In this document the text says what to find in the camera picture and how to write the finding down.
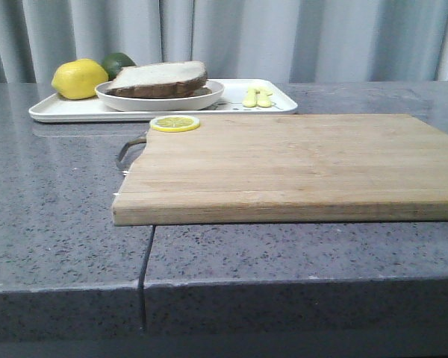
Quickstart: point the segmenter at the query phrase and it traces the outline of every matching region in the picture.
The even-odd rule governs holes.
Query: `granite countertop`
[[[448,82],[279,87],[448,133]],[[448,222],[114,227],[114,157],[147,124],[34,122],[49,93],[0,84],[0,340],[132,336],[142,306],[150,334],[448,327]]]

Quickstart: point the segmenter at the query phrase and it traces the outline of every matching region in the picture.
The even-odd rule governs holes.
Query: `white plate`
[[[216,79],[224,85],[224,92],[217,102],[202,110],[180,111],[128,111],[119,112],[108,107],[98,97],[71,101],[57,93],[50,95],[31,107],[30,117],[42,123],[85,123],[85,122],[147,122],[166,114],[283,114],[295,113],[297,103],[269,81],[261,79]],[[272,95],[272,107],[247,108],[242,105],[249,85],[265,86]]]
[[[186,98],[169,98],[169,99],[147,99],[147,98],[129,98],[119,97],[117,95],[107,95],[106,89],[109,82],[99,84],[95,91],[99,99],[107,106],[128,112],[132,110],[139,111],[159,111],[159,110],[201,110],[209,107],[216,102],[224,92],[224,85],[220,82],[209,80],[206,87],[211,90],[207,95],[197,95],[195,97]]]

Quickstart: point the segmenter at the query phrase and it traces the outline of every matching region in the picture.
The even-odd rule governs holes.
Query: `lime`
[[[99,63],[81,58],[58,67],[52,86],[65,98],[83,99],[95,96],[95,87],[107,80],[108,74]]]
[[[134,61],[129,58],[127,54],[123,54],[122,52],[114,52],[104,58],[102,61],[102,66],[108,73],[110,81],[112,81],[116,78],[119,71],[121,71],[123,67],[136,66],[136,63],[134,63]]]
[[[192,116],[162,116],[149,122],[149,127],[161,132],[185,132],[198,128],[200,121]]]

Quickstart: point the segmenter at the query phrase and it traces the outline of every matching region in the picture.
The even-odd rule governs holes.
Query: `gray curtain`
[[[448,0],[0,0],[0,82],[115,51],[210,78],[448,80]]]

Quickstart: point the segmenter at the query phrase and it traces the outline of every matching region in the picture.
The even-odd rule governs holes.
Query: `white tray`
[[[198,111],[175,111],[180,114],[223,114],[223,113],[295,113],[297,103],[290,99],[274,84],[260,79],[217,79],[224,84],[223,96],[212,106]],[[272,91],[270,100],[272,107],[246,108],[241,101],[250,84],[266,86]],[[119,112],[107,107],[97,97],[78,101],[66,100],[58,94],[50,95],[40,103],[31,107],[28,112],[31,118],[44,123],[64,122],[130,122],[149,121],[156,116],[169,112]]]

